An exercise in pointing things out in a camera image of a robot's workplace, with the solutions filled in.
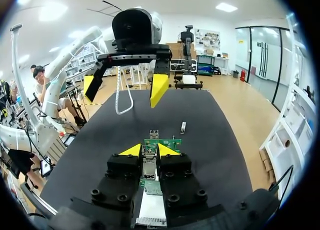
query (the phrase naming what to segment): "red fire extinguisher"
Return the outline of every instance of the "red fire extinguisher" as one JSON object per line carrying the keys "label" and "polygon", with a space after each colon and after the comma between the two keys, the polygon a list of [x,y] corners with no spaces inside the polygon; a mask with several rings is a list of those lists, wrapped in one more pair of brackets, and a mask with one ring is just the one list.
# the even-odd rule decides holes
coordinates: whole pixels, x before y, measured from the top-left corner
{"label": "red fire extinguisher", "polygon": [[241,81],[245,81],[245,77],[246,77],[246,72],[244,70],[241,71],[241,75],[240,75],[240,80]]}

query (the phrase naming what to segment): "black table surface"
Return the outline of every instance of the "black table surface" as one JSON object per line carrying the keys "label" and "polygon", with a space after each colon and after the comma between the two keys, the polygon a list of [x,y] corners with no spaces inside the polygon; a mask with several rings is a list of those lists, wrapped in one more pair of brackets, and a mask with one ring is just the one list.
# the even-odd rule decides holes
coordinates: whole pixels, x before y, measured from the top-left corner
{"label": "black table surface", "polygon": [[[226,209],[252,192],[247,166],[236,137],[220,107],[205,90],[168,90],[151,109],[148,90],[131,92],[134,108],[123,115],[115,111],[113,94],[81,129],[51,173],[41,197],[58,210],[70,198],[91,201],[107,170],[111,154],[143,143],[151,129],[161,139],[182,139],[180,151],[189,155],[192,168],[208,194],[210,207]],[[121,91],[119,110],[130,106],[127,91]],[[180,134],[186,122],[185,134]]]}

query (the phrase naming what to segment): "green circuit board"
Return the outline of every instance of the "green circuit board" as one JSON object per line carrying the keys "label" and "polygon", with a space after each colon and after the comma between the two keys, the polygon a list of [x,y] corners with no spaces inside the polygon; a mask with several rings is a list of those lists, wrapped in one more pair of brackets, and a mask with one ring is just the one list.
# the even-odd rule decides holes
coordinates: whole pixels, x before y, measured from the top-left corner
{"label": "green circuit board", "polygon": [[155,153],[157,150],[157,144],[162,144],[171,150],[180,153],[179,146],[182,143],[182,139],[145,139],[144,145],[146,150],[150,153]]}

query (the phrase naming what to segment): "poster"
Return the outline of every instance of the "poster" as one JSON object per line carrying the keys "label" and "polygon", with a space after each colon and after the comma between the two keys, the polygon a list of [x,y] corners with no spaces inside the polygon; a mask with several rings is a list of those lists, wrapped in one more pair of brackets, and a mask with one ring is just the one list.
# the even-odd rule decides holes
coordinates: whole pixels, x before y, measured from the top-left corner
{"label": "poster", "polygon": [[220,32],[206,29],[195,29],[195,48],[197,54],[220,51]]}

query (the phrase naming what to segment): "bolt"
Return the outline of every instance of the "bolt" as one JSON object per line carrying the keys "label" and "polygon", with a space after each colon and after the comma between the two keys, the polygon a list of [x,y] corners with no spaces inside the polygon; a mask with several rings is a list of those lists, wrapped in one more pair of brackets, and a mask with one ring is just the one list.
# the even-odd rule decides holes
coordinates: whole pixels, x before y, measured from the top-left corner
{"label": "bolt", "polygon": [[180,200],[180,197],[179,197],[179,195],[176,195],[176,194],[172,194],[168,198],[168,201],[171,202],[171,203],[176,203],[179,200]]}
{"label": "bolt", "polygon": [[104,174],[105,177],[111,177],[113,175],[112,170],[107,170],[106,173]]}
{"label": "bolt", "polygon": [[207,193],[205,192],[205,190],[200,189],[200,190],[196,193],[196,195],[197,195],[198,197],[203,198],[203,197],[207,196]]}
{"label": "bolt", "polygon": [[244,201],[242,201],[242,202],[240,203],[240,209],[241,209],[241,210],[247,209],[247,203],[244,202]]}
{"label": "bolt", "polygon": [[118,195],[117,199],[119,202],[126,202],[128,200],[128,197],[125,194],[121,194]]}
{"label": "bolt", "polygon": [[184,174],[185,174],[185,175],[191,175],[191,174],[192,174],[192,171],[191,171],[190,169],[185,170]]}
{"label": "bolt", "polygon": [[93,198],[98,198],[99,196],[100,196],[100,194],[101,194],[101,192],[98,190],[98,189],[93,189],[92,191],[91,191],[91,196],[93,197]]}
{"label": "bolt", "polygon": [[173,177],[175,174],[173,172],[166,172],[165,175],[167,177]]}

